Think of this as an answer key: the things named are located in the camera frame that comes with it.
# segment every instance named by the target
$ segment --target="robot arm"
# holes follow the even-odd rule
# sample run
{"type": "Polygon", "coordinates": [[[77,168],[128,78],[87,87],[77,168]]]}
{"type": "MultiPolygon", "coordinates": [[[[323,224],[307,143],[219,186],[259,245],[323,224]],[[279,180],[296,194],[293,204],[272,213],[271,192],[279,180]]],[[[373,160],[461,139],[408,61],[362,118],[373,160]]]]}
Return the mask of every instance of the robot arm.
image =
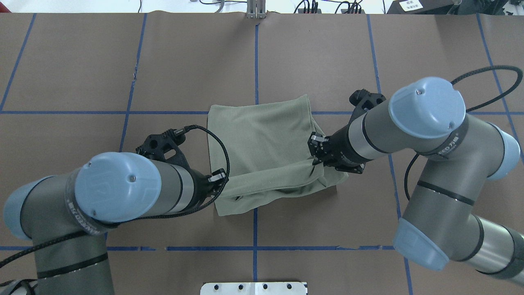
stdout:
{"type": "MultiPolygon", "coordinates": [[[[376,95],[363,100],[373,103],[376,95]]],[[[357,109],[365,104],[357,102],[357,109]]],[[[522,234],[471,214],[486,179],[500,179],[518,163],[520,147],[513,137],[466,114],[460,93],[434,77],[355,117],[332,136],[312,134],[308,143],[315,164],[361,173],[364,163],[405,148],[428,158],[399,220],[398,252],[433,270],[452,259],[524,285],[522,234]]]]}
{"type": "Polygon", "coordinates": [[[34,245],[75,237],[35,252],[40,295],[114,294],[104,233],[134,219],[195,212],[220,194],[227,173],[204,176],[191,169],[178,148],[185,132],[150,135],[138,154],[102,153],[11,194],[4,220],[16,237],[34,245]],[[166,160],[172,149],[176,155],[166,160]]]}

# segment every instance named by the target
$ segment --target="blue tape grid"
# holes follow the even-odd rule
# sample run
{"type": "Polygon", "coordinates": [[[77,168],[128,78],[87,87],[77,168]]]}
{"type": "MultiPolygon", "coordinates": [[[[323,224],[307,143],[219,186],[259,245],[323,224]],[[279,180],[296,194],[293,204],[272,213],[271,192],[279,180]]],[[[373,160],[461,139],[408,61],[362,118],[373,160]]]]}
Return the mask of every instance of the blue tape grid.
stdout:
{"type": "MultiPolygon", "coordinates": [[[[493,66],[493,61],[491,59],[491,54],[489,53],[489,48],[486,42],[486,37],[484,36],[484,29],[482,28],[481,15],[478,13],[477,13],[477,23],[478,23],[478,29],[481,33],[482,43],[484,44],[484,50],[486,51],[486,57],[488,59],[489,65],[493,66]]],[[[495,83],[497,83],[498,93],[502,94],[503,91],[502,91],[502,87],[500,86],[500,81],[498,80],[497,72],[494,70],[492,72],[493,72],[493,78],[495,78],[495,83]]],[[[506,110],[505,115],[508,117],[509,125],[511,126],[511,131],[513,133],[513,137],[517,140],[519,145],[522,146],[520,144],[520,140],[518,138],[517,131],[515,130],[515,125],[513,124],[513,119],[511,118],[511,113],[509,112],[508,104],[506,103],[506,98],[503,97],[501,101],[502,101],[502,104],[504,105],[504,110],[506,110]]],[[[522,149],[520,149],[520,160],[524,164],[524,153],[522,149]]]]}
{"type": "Polygon", "coordinates": [[[0,103],[0,111],[4,109],[5,101],[7,100],[9,89],[11,88],[11,83],[13,83],[13,79],[15,78],[16,69],[18,68],[18,64],[20,63],[20,59],[22,58],[22,54],[24,53],[24,49],[26,48],[27,39],[29,39],[29,34],[31,34],[31,29],[33,24],[35,23],[35,19],[36,13],[33,13],[31,23],[29,23],[29,28],[27,28],[26,37],[24,38],[24,42],[22,43],[22,47],[20,48],[20,52],[18,53],[18,57],[16,58],[15,66],[13,67],[13,71],[11,72],[11,76],[9,77],[9,82],[7,82],[7,87],[5,88],[4,96],[2,97],[2,102],[0,103]]]}
{"type": "MultiPolygon", "coordinates": [[[[136,77],[138,74],[138,65],[140,61],[141,47],[142,47],[142,43],[144,40],[144,32],[145,32],[145,27],[146,27],[147,14],[144,14],[142,30],[140,33],[140,42],[138,44],[138,50],[137,50],[137,61],[135,65],[134,78],[131,83],[131,88],[129,91],[129,99],[128,99],[126,111],[4,111],[3,107],[7,100],[7,96],[9,94],[11,84],[15,78],[16,70],[22,58],[22,54],[26,47],[27,41],[29,39],[29,35],[31,33],[31,29],[35,22],[36,16],[37,14],[33,14],[32,16],[31,22],[27,29],[26,36],[24,38],[24,42],[20,48],[20,52],[18,54],[15,65],[13,67],[13,71],[11,73],[6,90],[4,92],[2,101],[0,103],[0,114],[122,114],[122,115],[125,115],[125,121],[124,121],[123,130],[122,130],[122,138],[121,138],[121,144],[120,144],[120,149],[119,149],[120,151],[122,150],[122,147],[123,147],[126,130],[127,130],[127,123],[129,120],[129,115],[131,114],[133,115],[141,115],[141,114],[201,114],[201,115],[207,115],[208,114],[207,111],[131,111],[130,110],[131,104],[133,101],[133,93],[134,93],[134,88],[135,88],[135,83],[136,83],[136,77]]],[[[482,21],[481,21],[479,14],[477,14],[477,22],[478,22],[478,27],[479,27],[479,31],[481,34],[482,42],[484,44],[484,49],[486,51],[488,62],[490,65],[493,65],[493,61],[491,59],[491,55],[490,55],[490,52],[487,46],[487,42],[484,36],[482,21]]],[[[377,83],[377,90],[378,92],[381,92],[380,78],[379,78],[379,72],[378,72],[378,66],[377,66],[377,58],[375,54],[375,45],[373,41],[372,24],[371,24],[371,19],[369,15],[367,15],[367,25],[368,25],[368,32],[369,32],[370,47],[371,47],[372,58],[373,58],[373,66],[374,66],[374,71],[375,71],[375,78],[376,78],[376,83],[377,83]]],[[[259,24],[255,26],[255,104],[259,104],[258,32],[259,32],[259,24]]],[[[495,71],[493,71],[493,76],[497,84],[499,93],[502,93],[500,82],[499,82],[499,79],[495,71]]],[[[513,123],[511,116],[524,115],[524,112],[510,112],[505,98],[502,98],[502,102],[505,108],[505,112],[474,111],[474,112],[471,112],[471,114],[507,116],[508,121],[511,125],[513,136],[517,139],[517,141],[519,141],[517,137],[517,132],[515,130],[515,125],[513,123]]],[[[352,112],[350,111],[313,111],[312,113],[314,115],[351,115],[352,114],[352,112]]],[[[521,151],[520,156],[524,163],[524,154],[522,151],[521,151]]],[[[389,166],[390,166],[391,177],[392,177],[393,184],[394,184],[394,195],[395,195],[395,199],[397,203],[397,217],[400,218],[401,216],[400,215],[400,202],[399,202],[398,188],[397,188],[397,183],[396,183],[395,167],[393,165],[391,155],[389,155],[389,166]]],[[[20,250],[25,250],[27,248],[29,247],[28,246],[0,246],[1,251],[20,251],[20,250]]],[[[156,251],[156,249],[146,247],[146,246],[114,246],[114,247],[107,247],[107,250],[108,251],[156,251]]],[[[257,281],[258,280],[258,274],[257,274],[258,251],[297,251],[297,250],[298,251],[359,251],[359,250],[394,250],[394,248],[393,246],[381,246],[381,245],[360,246],[359,248],[344,248],[340,246],[259,246],[258,245],[258,209],[255,209],[253,211],[253,245],[252,246],[166,247],[165,250],[166,251],[252,251],[253,252],[253,281],[257,281]]],[[[412,289],[412,282],[411,282],[411,274],[410,274],[409,263],[407,259],[404,259],[404,263],[405,263],[406,278],[407,278],[407,283],[408,283],[408,291],[409,291],[409,294],[412,295],[413,289],[412,289]]]]}
{"type": "MultiPolygon", "coordinates": [[[[375,55],[375,44],[373,42],[373,30],[372,30],[372,27],[371,27],[371,18],[369,16],[369,14],[366,15],[366,17],[367,17],[367,28],[368,28],[368,31],[369,31],[369,42],[371,44],[371,55],[373,57],[373,66],[375,68],[375,78],[377,80],[377,90],[378,90],[379,93],[382,93],[382,90],[381,90],[381,87],[380,87],[380,78],[378,76],[377,57],[375,55]]],[[[401,216],[401,214],[400,214],[400,201],[399,201],[399,198],[398,198],[397,180],[396,180],[396,177],[395,177],[395,167],[393,166],[393,157],[391,155],[388,155],[388,159],[389,159],[389,169],[390,169],[390,172],[391,172],[391,178],[393,180],[395,201],[397,202],[397,218],[400,218],[400,216],[401,216]]],[[[407,283],[408,283],[409,295],[413,295],[413,285],[412,285],[412,282],[411,282],[411,272],[409,270],[409,263],[408,263],[408,260],[406,258],[404,258],[404,269],[406,271],[406,280],[407,280],[407,283]]]]}

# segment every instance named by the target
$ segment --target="folded cloth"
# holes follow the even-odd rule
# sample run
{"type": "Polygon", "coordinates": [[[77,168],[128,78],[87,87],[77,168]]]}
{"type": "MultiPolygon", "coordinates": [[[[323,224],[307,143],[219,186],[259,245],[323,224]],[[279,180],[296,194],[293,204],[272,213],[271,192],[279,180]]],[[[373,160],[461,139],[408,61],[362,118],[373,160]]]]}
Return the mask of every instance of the folded cloth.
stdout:
{"type": "MultiPolygon", "coordinates": [[[[307,141],[322,133],[307,96],[246,107],[211,106],[208,129],[229,154],[230,181],[215,201],[220,216],[245,213],[282,197],[301,197],[344,182],[347,173],[312,166],[307,141]]],[[[209,137],[211,170],[225,168],[220,146],[209,137]]]]}

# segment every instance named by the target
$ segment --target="white metal plate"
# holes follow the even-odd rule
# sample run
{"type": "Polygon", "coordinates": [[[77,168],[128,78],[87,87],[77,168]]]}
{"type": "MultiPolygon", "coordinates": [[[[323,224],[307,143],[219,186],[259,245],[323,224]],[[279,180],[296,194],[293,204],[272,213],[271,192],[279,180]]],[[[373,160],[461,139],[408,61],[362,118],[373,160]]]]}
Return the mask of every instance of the white metal plate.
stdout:
{"type": "Polygon", "coordinates": [[[308,294],[308,283],[306,282],[205,283],[202,286],[202,288],[200,289],[200,295],[307,295],[307,294],[308,294]]]}

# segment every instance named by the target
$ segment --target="black cable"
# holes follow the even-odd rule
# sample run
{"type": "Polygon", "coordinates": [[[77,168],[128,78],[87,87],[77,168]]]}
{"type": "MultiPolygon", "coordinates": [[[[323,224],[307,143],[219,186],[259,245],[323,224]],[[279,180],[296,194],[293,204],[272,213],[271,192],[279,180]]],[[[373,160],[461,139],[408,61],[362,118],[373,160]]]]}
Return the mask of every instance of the black cable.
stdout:
{"type": "Polygon", "coordinates": [[[299,2],[299,4],[295,7],[295,10],[293,13],[297,13],[298,11],[298,7],[300,6],[300,4],[304,3],[304,13],[305,13],[305,3],[308,2],[308,7],[309,7],[309,0],[302,0],[299,2]]]}
{"type": "Polygon", "coordinates": [[[353,3],[351,4],[351,8],[348,9],[346,12],[344,12],[345,14],[359,14],[362,12],[362,6],[360,5],[360,3],[362,2],[363,0],[360,0],[360,2],[357,2],[356,0],[353,1],[353,3]]]}
{"type": "Polygon", "coordinates": [[[16,259],[18,259],[18,258],[20,258],[22,256],[25,256],[27,254],[30,254],[30,253],[33,253],[33,252],[38,251],[40,249],[44,249],[46,247],[49,247],[49,246],[61,243],[63,241],[67,241],[67,240],[70,240],[70,239],[82,237],[82,236],[85,236],[85,235],[87,235],[87,233],[85,231],[77,231],[76,233],[68,234],[68,235],[65,235],[65,236],[62,236],[62,237],[59,237],[59,238],[56,238],[56,239],[44,242],[42,244],[34,245],[31,248],[29,248],[29,249],[26,249],[24,251],[20,251],[20,252],[14,254],[14,255],[11,255],[11,256],[7,257],[6,259],[4,259],[2,261],[0,261],[0,268],[3,268],[4,266],[6,266],[6,264],[8,264],[10,262],[13,262],[16,259]]]}
{"type": "MultiPolygon", "coordinates": [[[[494,103],[495,101],[505,97],[506,95],[512,93],[518,86],[519,84],[522,82],[522,76],[523,76],[523,73],[522,73],[522,70],[517,68],[517,67],[513,67],[513,66],[489,66],[489,67],[484,67],[484,68],[480,68],[480,69],[476,69],[476,70],[473,70],[473,71],[469,71],[463,75],[460,75],[458,76],[457,78],[455,78],[453,81],[451,81],[451,85],[455,85],[457,84],[458,82],[460,82],[461,80],[467,78],[467,77],[471,77],[473,75],[476,75],[476,74],[479,74],[479,73],[484,73],[484,72],[487,72],[487,71],[492,71],[492,70],[510,70],[510,71],[514,71],[517,73],[517,79],[515,80],[515,83],[513,83],[513,85],[506,91],[504,91],[503,93],[501,93],[500,95],[496,96],[495,98],[493,99],[490,99],[486,102],[483,102],[481,104],[478,104],[474,107],[471,107],[469,109],[466,110],[466,112],[471,112],[471,111],[474,111],[474,110],[478,110],[480,108],[483,108],[487,105],[490,105],[492,103],[494,103]]],[[[408,167],[406,168],[406,173],[404,174],[404,192],[406,193],[406,198],[408,199],[411,199],[411,196],[409,195],[409,192],[408,192],[408,176],[409,176],[409,172],[411,170],[411,167],[413,167],[413,164],[415,163],[415,161],[417,160],[417,158],[419,157],[419,154],[417,153],[412,159],[411,159],[411,162],[409,162],[409,165],[408,167]]]]}
{"type": "Polygon", "coordinates": [[[188,210],[188,211],[183,211],[183,212],[170,214],[170,215],[146,216],[146,217],[141,217],[141,218],[137,218],[137,219],[165,219],[165,218],[174,218],[174,217],[180,217],[180,216],[193,214],[193,213],[198,212],[198,211],[208,207],[209,205],[211,205],[220,196],[220,194],[224,190],[225,185],[229,181],[229,173],[230,173],[229,155],[227,154],[227,150],[226,150],[226,147],[225,147],[224,143],[218,138],[218,136],[216,136],[213,132],[209,131],[207,128],[204,128],[204,127],[199,126],[199,125],[190,125],[190,126],[184,127],[184,130],[186,132],[189,132],[190,130],[193,130],[193,129],[203,130],[204,132],[209,134],[212,138],[214,138],[217,141],[217,143],[220,145],[220,147],[222,148],[222,151],[224,152],[224,156],[226,158],[226,175],[225,175],[224,183],[216,191],[216,194],[213,196],[213,198],[211,198],[211,200],[209,200],[207,203],[201,205],[198,208],[194,208],[194,209],[191,209],[191,210],[188,210]]]}
{"type": "Polygon", "coordinates": [[[451,85],[455,85],[459,81],[461,81],[462,79],[465,79],[467,77],[476,75],[478,73],[491,71],[491,70],[510,70],[510,71],[514,71],[514,72],[517,73],[517,80],[515,81],[515,83],[508,90],[504,91],[499,96],[495,97],[494,99],[488,100],[488,101],[486,101],[484,103],[481,103],[481,104],[479,104],[477,106],[469,108],[469,109],[466,110],[466,112],[471,112],[471,111],[483,108],[483,107],[485,107],[485,106],[487,106],[489,104],[494,103],[495,101],[497,101],[497,100],[503,98],[504,96],[510,94],[511,92],[513,92],[519,86],[519,84],[522,82],[522,70],[521,69],[519,69],[517,67],[513,67],[513,66],[490,66],[490,67],[485,67],[485,68],[481,68],[481,69],[477,69],[477,70],[473,70],[473,71],[467,72],[467,73],[465,73],[465,74],[455,78],[453,81],[451,81],[451,85]]]}
{"type": "MultiPolygon", "coordinates": [[[[221,3],[221,2],[206,3],[206,2],[202,2],[202,0],[199,0],[199,2],[202,3],[202,4],[205,4],[205,5],[213,5],[213,4],[220,4],[221,3]]],[[[233,1],[233,0],[226,0],[226,1],[224,1],[224,3],[227,3],[227,2],[247,3],[247,1],[233,1]]]]}
{"type": "Polygon", "coordinates": [[[20,286],[22,286],[22,288],[24,288],[26,290],[26,294],[27,295],[36,295],[34,288],[31,287],[31,285],[29,284],[29,282],[27,280],[22,280],[20,282],[20,286]]]}
{"type": "Polygon", "coordinates": [[[349,3],[348,1],[342,1],[342,2],[339,2],[339,5],[336,7],[335,14],[336,14],[337,12],[339,12],[339,8],[340,8],[340,6],[341,6],[342,4],[344,4],[344,3],[347,4],[347,10],[350,9],[350,5],[351,5],[351,3],[349,3]]]}

